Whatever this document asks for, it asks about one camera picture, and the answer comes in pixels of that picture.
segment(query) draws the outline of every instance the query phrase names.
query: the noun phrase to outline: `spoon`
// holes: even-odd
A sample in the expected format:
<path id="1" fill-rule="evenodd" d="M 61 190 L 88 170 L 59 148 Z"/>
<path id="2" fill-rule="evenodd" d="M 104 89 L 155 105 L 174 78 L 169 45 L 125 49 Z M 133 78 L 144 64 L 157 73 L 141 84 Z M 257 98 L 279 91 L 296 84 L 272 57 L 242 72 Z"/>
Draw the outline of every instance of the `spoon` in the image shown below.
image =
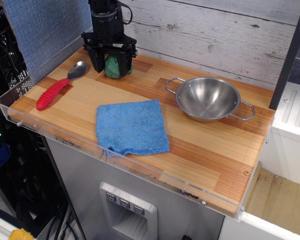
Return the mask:
<path id="1" fill-rule="evenodd" d="M 61 79 L 49 87 L 36 103 L 39 111 L 45 109 L 55 99 L 58 93 L 70 83 L 70 80 L 81 78 L 87 71 L 87 64 L 84 61 L 77 62 L 69 71 L 67 78 Z"/>

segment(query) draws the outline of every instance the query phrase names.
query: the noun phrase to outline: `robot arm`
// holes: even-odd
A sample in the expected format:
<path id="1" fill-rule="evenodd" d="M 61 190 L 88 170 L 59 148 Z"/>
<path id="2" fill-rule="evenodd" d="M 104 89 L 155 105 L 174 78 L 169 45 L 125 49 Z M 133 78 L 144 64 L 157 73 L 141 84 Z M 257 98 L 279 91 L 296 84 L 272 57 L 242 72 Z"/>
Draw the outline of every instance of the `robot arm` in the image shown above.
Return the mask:
<path id="1" fill-rule="evenodd" d="M 87 50 L 93 67 L 98 73 L 105 68 L 105 54 L 116 55 L 120 76 L 124 77 L 131 69 L 132 58 L 137 57 L 137 40 L 124 34 L 124 25 L 132 21 L 132 11 L 118 0 L 89 0 L 88 3 L 91 9 L 93 32 L 81 34 L 84 49 Z M 124 22 L 121 7 L 130 9 L 129 22 Z"/>

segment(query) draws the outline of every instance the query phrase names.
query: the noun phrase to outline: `blue fabric panel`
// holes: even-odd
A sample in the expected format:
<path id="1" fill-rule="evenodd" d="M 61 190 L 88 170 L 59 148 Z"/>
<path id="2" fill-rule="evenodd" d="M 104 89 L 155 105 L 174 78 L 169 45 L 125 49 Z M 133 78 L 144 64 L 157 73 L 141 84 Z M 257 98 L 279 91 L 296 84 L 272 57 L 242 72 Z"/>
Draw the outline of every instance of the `blue fabric panel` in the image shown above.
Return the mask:
<path id="1" fill-rule="evenodd" d="M 38 76 L 44 77 L 78 50 L 83 44 L 78 37 L 92 27 L 87 0 L 2 0 L 2 3 L 34 84 L 40 80 L 36 79 Z"/>

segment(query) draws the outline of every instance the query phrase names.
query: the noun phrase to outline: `red spoon handle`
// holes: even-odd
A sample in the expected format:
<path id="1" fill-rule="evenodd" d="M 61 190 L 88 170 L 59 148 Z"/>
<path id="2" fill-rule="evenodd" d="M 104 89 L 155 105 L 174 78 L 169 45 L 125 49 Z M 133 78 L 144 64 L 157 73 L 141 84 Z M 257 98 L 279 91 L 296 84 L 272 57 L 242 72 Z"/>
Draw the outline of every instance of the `red spoon handle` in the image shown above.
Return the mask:
<path id="1" fill-rule="evenodd" d="M 69 78 L 64 78 L 57 81 L 51 87 L 49 87 L 36 102 L 36 109 L 39 111 L 48 107 L 48 105 L 55 99 L 58 93 L 70 83 Z"/>

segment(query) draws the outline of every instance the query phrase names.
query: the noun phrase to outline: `button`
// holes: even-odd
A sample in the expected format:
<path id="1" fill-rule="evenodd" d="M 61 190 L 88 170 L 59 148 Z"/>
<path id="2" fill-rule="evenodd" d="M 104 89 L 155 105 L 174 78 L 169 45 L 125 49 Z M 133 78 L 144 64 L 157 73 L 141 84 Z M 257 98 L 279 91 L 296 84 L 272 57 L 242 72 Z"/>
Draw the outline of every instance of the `button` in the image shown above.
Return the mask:
<path id="1" fill-rule="evenodd" d="M 105 194 L 106 194 L 106 198 L 109 199 L 110 201 L 112 201 L 112 202 L 116 202 L 117 201 L 115 195 L 112 195 L 111 193 L 108 193 L 108 192 L 105 192 Z"/>
<path id="2" fill-rule="evenodd" d="M 145 210 L 143 210 L 141 207 L 133 205 L 133 209 L 137 214 L 140 214 L 142 216 L 145 215 Z"/>
<path id="3" fill-rule="evenodd" d="M 122 207 L 125 207 L 126 209 L 129 209 L 130 208 L 130 203 L 126 200 L 123 200 L 120 198 L 120 204 Z"/>

